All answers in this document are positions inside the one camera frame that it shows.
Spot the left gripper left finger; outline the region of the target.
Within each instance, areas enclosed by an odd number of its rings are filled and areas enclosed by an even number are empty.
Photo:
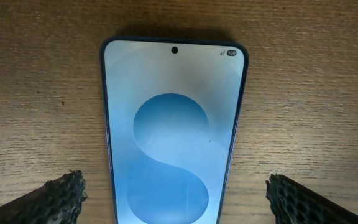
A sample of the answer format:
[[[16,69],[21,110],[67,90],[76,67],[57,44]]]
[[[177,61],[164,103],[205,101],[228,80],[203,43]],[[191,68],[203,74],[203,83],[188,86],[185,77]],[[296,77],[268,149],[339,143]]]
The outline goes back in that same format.
[[[82,171],[73,170],[0,206],[0,224],[76,224],[88,198]]]

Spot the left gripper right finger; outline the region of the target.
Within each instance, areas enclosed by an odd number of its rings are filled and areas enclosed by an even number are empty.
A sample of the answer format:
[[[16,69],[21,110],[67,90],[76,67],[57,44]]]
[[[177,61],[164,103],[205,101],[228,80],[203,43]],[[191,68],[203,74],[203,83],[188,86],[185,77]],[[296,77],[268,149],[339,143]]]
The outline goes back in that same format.
[[[281,174],[266,181],[276,224],[358,224],[358,215]]]

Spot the blue Samsung Galaxy smartphone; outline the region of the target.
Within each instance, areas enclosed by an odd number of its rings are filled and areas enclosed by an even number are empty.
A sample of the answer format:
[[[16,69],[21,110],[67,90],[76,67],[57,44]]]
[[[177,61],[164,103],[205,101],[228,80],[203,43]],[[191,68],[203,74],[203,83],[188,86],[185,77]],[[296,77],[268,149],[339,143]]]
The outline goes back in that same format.
[[[115,36],[102,43],[100,62],[114,221],[219,223],[247,49]]]

